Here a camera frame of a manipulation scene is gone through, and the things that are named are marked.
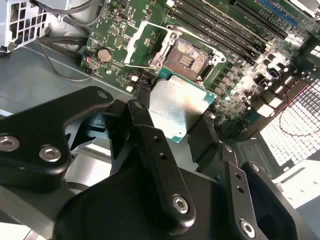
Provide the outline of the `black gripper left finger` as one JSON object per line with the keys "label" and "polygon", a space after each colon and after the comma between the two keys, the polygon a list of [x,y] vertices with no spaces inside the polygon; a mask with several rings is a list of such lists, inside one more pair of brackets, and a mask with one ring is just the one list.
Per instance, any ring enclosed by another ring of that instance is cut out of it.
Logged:
{"label": "black gripper left finger", "polygon": [[112,164],[118,166],[112,175],[140,167],[150,179],[168,232],[185,233],[195,223],[196,208],[164,133],[154,126],[145,104],[114,100],[96,86],[1,120],[1,211],[45,237],[54,237],[59,213],[76,196],[66,185],[73,143],[85,141],[79,135],[81,128],[71,125],[99,114],[110,135]]}

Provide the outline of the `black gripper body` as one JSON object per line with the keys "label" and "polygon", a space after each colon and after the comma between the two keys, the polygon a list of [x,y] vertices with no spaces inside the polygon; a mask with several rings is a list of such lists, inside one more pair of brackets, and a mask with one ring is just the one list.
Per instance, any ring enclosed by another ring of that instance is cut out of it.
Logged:
{"label": "black gripper body", "polygon": [[56,240],[234,240],[225,196],[216,182],[182,169],[196,219],[172,235],[160,216],[150,179],[130,166],[79,193],[63,207],[53,229]]}

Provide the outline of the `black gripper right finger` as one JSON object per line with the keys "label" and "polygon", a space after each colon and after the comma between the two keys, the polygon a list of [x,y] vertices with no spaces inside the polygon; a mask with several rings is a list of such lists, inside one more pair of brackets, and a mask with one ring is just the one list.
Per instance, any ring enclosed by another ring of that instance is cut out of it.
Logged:
{"label": "black gripper right finger", "polygon": [[198,164],[187,187],[196,209],[197,236],[214,240],[296,240],[297,213],[253,162],[238,165],[213,120],[200,116],[187,131]]}

